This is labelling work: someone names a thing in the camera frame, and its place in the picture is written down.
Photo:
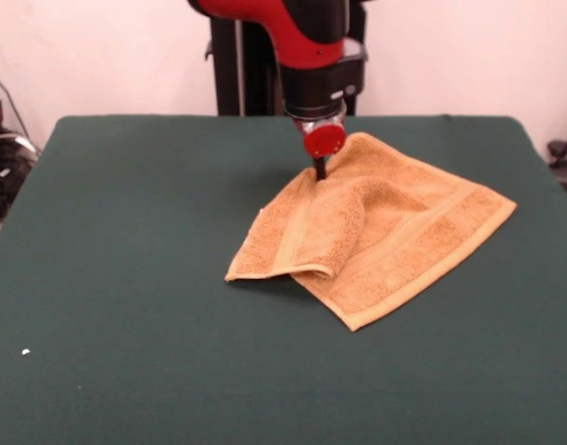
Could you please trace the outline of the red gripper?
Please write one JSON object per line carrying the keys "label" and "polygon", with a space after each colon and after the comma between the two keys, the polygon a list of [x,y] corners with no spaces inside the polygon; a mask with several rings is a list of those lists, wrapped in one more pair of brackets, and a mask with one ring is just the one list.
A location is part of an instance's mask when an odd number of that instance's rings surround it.
{"label": "red gripper", "polygon": [[297,129],[302,134],[303,146],[314,159],[313,167],[317,181],[327,177],[326,157],[337,153],[346,141],[345,117],[346,114],[340,112],[318,121],[294,119]]}

